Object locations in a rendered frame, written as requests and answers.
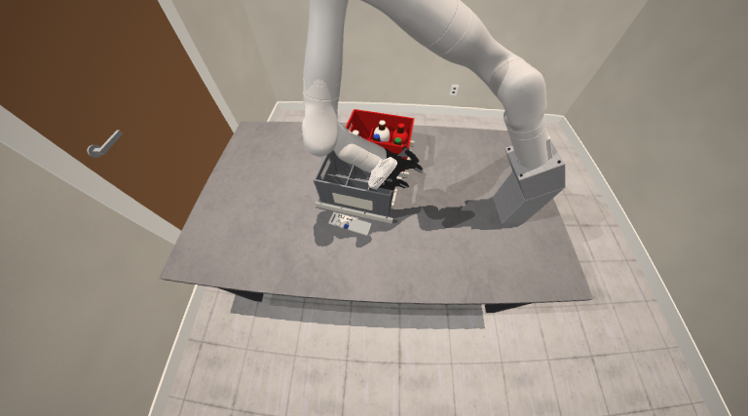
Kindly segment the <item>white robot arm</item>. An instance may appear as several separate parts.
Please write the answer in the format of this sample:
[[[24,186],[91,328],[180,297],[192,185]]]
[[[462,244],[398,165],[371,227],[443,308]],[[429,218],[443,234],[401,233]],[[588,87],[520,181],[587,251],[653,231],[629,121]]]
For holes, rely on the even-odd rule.
[[[371,173],[368,185],[376,190],[397,161],[387,158],[384,147],[338,122],[348,1],[310,0],[303,141],[312,155],[322,157],[334,151],[342,161]],[[489,87],[506,109],[505,125],[521,166],[538,168],[552,158],[544,116],[547,101],[543,76],[499,44],[461,0],[361,1],[383,12],[436,55],[470,69]]]

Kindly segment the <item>red crate with dividers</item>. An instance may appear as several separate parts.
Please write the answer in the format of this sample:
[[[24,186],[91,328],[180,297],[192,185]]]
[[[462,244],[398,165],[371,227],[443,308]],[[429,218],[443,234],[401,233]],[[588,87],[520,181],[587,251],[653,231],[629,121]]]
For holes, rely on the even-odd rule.
[[[383,141],[372,141],[374,136],[374,131],[377,127],[379,127],[379,122],[385,121],[386,122],[386,128],[390,130],[390,139],[389,142]],[[384,113],[377,113],[377,112],[370,112],[370,111],[363,111],[363,110],[356,110],[354,109],[350,120],[348,124],[346,125],[346,128],[349,129],[352,125],[350,131],[353,132],[354,130],[358,130],[359,136],[363,137],[364,139],[368,139],[368,141],[374,142],[390,151],[392,151],[394,154],[399,154],[402,151],[401,145],[395,145],[390,144],[392,143],[392,135],[395,130],[397,130],[398,124],[404,124],[405,131],[408,133],[408,142],[406,146],[409,148],[410,139],[411,139],[411,129],[406,122],[406,120],[402,116],[396,116],[391,114],[384,114]],[[373,128],[373,129],[372,129]],[[386,143],[384,143],[386,142]]]

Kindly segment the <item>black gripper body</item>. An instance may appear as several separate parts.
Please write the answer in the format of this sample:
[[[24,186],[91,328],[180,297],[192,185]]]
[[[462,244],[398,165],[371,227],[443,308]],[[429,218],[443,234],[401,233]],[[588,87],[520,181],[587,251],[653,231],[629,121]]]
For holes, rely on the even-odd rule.
[[[385,148],[385,149],[386,149],[386,148]],[[391,152],[391,151],[389,151],[389,150],[387,150],[387,149],[386,149],[386,152],[387,152],[387,158],[389,158],[389,157],[392,157],[392,158],[396,159],[396,161],[397,161],[397,164],[398,164],[398,165],[403,165],[403,160],[402,160],[402,157],[401,157],[401,156],[396,156],[396,155],[398,155],[398,154],[394,154],[393,152]],[[396,170],[396,169],[394,169],[394,170],[393,170],[393,175],[394,175],[395,177],[398,177],[398,175],[399,175],[399,174],[400,174],[400,173],[401,173],[402,171],[403,171],[403,170]]]

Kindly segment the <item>grey divided crate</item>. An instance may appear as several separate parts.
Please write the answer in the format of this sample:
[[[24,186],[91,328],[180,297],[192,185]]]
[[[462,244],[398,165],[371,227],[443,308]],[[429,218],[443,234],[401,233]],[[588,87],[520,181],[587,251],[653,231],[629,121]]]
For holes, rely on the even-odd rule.
[[[321,177],[328,159],[329,163]],[[342,161],[332,151],[324,157],[314,184],[322,203],[388,217],[394,189],[370,188],[370,175],[371,173]]]

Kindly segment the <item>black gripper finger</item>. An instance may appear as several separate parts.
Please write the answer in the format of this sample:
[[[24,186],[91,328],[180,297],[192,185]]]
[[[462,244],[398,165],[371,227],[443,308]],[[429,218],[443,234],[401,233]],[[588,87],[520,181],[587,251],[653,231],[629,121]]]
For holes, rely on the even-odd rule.
[[[409,157],[412,160],[402,159],[403,160],[403,165],[396,165],[395,169],[396,170],[414,169],[414,170],[422,173],[423,172],[422,167],[417,164],[417,163],[419,163],[419,159],[415,157],[416,155],[415,156],[414,155],[415,154],[413,154],[412,152],[410,152],[410,150],[406,146],[403,146],[402,147],[402,151],[398,155],[396,155],[396,156],[407,157],[407,158]]]
[[[386,180],[385,180],[385,181],[384,181],[384,182],[383,182],[383,183],[381,184],[381,186],[380,186],[379,188],[384,188],[384,189],[389,189],[389,190],[393,190],[393,189],[394,189],[394,187],[396,187],[396,186],[399,186],[399,187],[402,187],[402,188],[408,188],[408,187],[409,187],[409,185],[407,184],[407,182],[405,182],[405,181],[403,181],[403,180],[401,180],[401,179],[397,179],[397,178],[396,178],[396,177],[395,177],[395,176],[393,175],[393,173],[391,173],[391,174],[390,174],[390,178],[392,179],[392,182],[390,182],[390,181],[386,181]],[[389,186],[388,186],[388,185],[389,185]]]

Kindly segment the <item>white paper pick list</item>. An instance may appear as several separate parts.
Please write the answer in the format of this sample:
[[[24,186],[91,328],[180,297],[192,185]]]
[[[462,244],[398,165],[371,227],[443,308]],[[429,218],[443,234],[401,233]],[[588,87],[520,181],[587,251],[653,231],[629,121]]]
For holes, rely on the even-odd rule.
[[[333,212],[329,224],[342,227],[363,235],[368,235],[368,232],[370,230],[371,224],[369,222],[365,222],[359,219],[355,219],[352,217],[349,217],[347,215],[343,215],[337,212]]]

